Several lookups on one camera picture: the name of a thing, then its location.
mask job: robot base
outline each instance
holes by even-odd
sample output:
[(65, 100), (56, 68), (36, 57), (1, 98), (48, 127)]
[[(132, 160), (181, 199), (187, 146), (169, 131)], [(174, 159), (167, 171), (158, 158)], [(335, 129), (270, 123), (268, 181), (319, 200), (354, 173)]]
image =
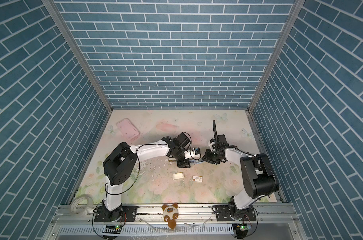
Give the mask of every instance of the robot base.
[(235, 201), (233, 200), (233, 197), (231, 197), (231, 200), (228, 202), (228, 207), (232, 218), (242, 219), (245, 215), (247, 215), (250, 221), (256, 221), (256, 215), (253, 208), (249, 207), (246, 209), (238, 209), (236, 207)]
[(235, 203), (233, 202), (233, 197), (231, 201), (226, 205), (214, 205), (214, 212), (216, 214), (216, 220), (218, 222), (226, 222), (226, 221), (247, 221), (248, 218), (250, 221), (256, 221), (256, 215), (252, 208), (239, 210), (236, 208)]
[(106, 206), (102, 204), (98, 208), (94, 209), (95, 218), (94, 222), (124, 222), (124, 219), (121, 220), (121, 217), (126, 218), (126, 222), (134, 222), (136, 218), (137, 206), (122, 206), (120, 205), (118, 208), (108, 211)]

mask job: metal rail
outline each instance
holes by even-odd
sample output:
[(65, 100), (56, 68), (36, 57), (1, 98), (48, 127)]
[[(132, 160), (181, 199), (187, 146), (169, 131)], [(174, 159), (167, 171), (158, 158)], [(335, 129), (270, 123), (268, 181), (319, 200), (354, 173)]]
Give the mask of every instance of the metal rail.
[(67, 24), (64, 21), (64, 18), (60, 14), (57, 6), (55, 5), (53, 0), (42, 0), (44, 6), (46, 7), (48, 13), (52, 17), (52, 20), (54, 20), (56, 26), (58, 27), (59, 31), (61, 32), (62, 36), (64, 37), (66, 43), (69, 45), (69, 48), (71, 49), (72, 53), (78, 60), (80, 66), (82, 67), (83, 71), (86, 73), (88, 80), (93, 85), (96, 93), (102, 100), (103, 104), (107, 108), (109, 113), (112, 113), (112, 106), (109, 103), (107, 97), (105, 96), (102, 88), (100, 87), (94, 73), (92, 72), (90, 66), (88, 65), (86, 59), (84, 58), (78, 44), (76, 43), (74, 37), (72, 36), (71, 31), (69, 30)]
[(251, 100), (251, 103), (249, 104), (248, 107), (249, 112), (252, 112), (253, 109), (255, 108), (256, 103), (259, 100), (260, 94), (263, 91), (264, 86), (268, 81), (268, 78), (272, 72), (272, 69), (275, 66), (277, 58), (279, 57), (280, 52), (283, 49), (285, 41), (287, 41), (288, 35), (291, 32), (292, 27), (294, 26), (294, 23), (297, 19), (297, 16), (299, 15), (301, 8), (303, 7), (304, 2), (305, 0), (296, 0), (294, 5), (292, 6), (291, 11), (289, 12), (289, 16), (287, 18), (287, 22), (284, 24), (283, 30), (280, 33), (280, 37), (277, 40), (276, 46), (271, 54), (271, 58), (268, 62), (268, 65), (265, 68), (263, 75), (261, 76), (260, 82), (257, 85), (254, 96)]
[[(178, 221), (201, 224), (210, 218), (209, 223), (237, 223), (237, 221), (216, 221), (212, 205), (214, 204), (179, 204)], [(142, 224), (140, 218), (151, 224), (164, 224), (162, 204), (135, 204), (135, 206), (138, 206), (135, 222), (127, 222), (126, 224)], [(259, 214), (259, 223), (299, 222), (295, 209), (291, 203), (256, 203), (254, 204), (254, 207)], [(91, 221), (91, 218), (92, 214), (88, 214), (84, 217), (74, 217), (69, 212), (69, 205), (60, 205), (54, 216), (53, 222), (59, 225), (85, 225)], [(106, 223), (102, 222), (94, 223), (94, 225), (105, 224)]]
[[(257, 147), (259, 148), (260, 152), (267, 154), (268, 153), (267, 149), (265, 148), (263, 139), (261, 138), (261, 134), (260, 134), (259, 129), (258, 129), (257, 125), (256, 125), (255, 118), (253, 117), (253, 113), (250, 113), (250, 112), (247, 111), (246, 114), (247, 114), (249, 125), (251, 126), (253, 136), (255, 137)], [(285, 197), (285, 194), (284, 194), (282, 188), (279, 189), (278, 195), (280, 196), (280, 201), (281, 202), (287, 202), (287, 198)]]
[(86, 163), (84, 164), (84, 166), (82, 168), (82, 171), (80, 172), (79, 177), (76, 180), (73, 189), (71, 190), (71, 194), (70, 194), (69, 198), (66, 200), (66, 202), (68, 204), (70, 204), (72, 202), (72, 199), (75, 197), (76, 191), (78, 190), (78, 188), (80, 186), (80, 183), (82, 182), (83, 177), (86, 174), (86, 171), (88, 169), (88, 166), (89, 166), (89, 164), (91, 162), (92, 157), (94, 156), (94, 153), (96, 151), (96, 148), (99, 145), (100, 139), (102, 138), (102, 135), (104, 133), (104, 130), (107, 127), (107, 124), (108, 124), (108, 121), (109, 121), (110, 117), (111, 117), (111, 113), (108, 113), (107, 118), (104, 120), (103, 126), (100, 128), (100, 132), (99, 132), (99, 134), (98, 134), (98, 136), (97, 136), (97, 138), (95, 140), (95, 143), (94, 143), (94, 145), (93, 145), (90, 153), (88, 154), (88, 158), (86, 160)]

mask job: debris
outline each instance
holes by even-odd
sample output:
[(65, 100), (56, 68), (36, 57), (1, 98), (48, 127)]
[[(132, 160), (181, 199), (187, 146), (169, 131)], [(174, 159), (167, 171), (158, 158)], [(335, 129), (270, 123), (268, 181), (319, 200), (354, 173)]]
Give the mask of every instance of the debris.
[(174, 175), (172, 175), (172, 178), (174, 180), (184, 178), (184, 173), (182, 173), (182, 172), (175, 173)]

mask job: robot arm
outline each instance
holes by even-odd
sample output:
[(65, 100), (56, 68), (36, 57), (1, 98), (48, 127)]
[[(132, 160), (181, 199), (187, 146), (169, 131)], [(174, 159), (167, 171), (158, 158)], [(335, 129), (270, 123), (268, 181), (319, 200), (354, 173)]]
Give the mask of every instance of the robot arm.
[(145, 161), (153, 157), (168, 156), (176, 159), (178, 167), (189, 168), (191, 167), (189, 158), (200, 157), (200, 149), (189, 150), (190, 143), (190, 139), (184, 133), (172, 139), (163, 137), (157, 142), (141, 146), (130, 146), (126, 142), (120, 143), (103, 162), (104, 175), (107, 180), (105, 210), (110, 213), (115, 210), (119, 211), (123, 183), (131, 176), (136, 160)]
[(241, 167), (244, 188), (231, 198), (228, 205), (231, 216), (242, 218), (245, 210), (258, 199), (278, 191), (279, 181), (266, 154), (255, 156), (239, 150), (237, 146), (229, 145), (225, 135), (217, 135), (215, 120), (213, 134), (211, 149), (206, 150), (202, 159), (211, 164), (230, 161)]

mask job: plush toy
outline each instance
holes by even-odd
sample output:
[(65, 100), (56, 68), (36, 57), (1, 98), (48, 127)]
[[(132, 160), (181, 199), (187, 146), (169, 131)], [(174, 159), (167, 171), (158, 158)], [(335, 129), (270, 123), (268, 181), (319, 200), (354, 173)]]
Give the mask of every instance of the plush toy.
[(174, 203), (171, 206), (168, 206), (167, 204), (163, 204), (163, 218), (164, 221), (168, 224), (168, 227), (170, 229), (174, 229), (176, 227), (176, 221), (175, 219), (178, 218), (178, 204)]

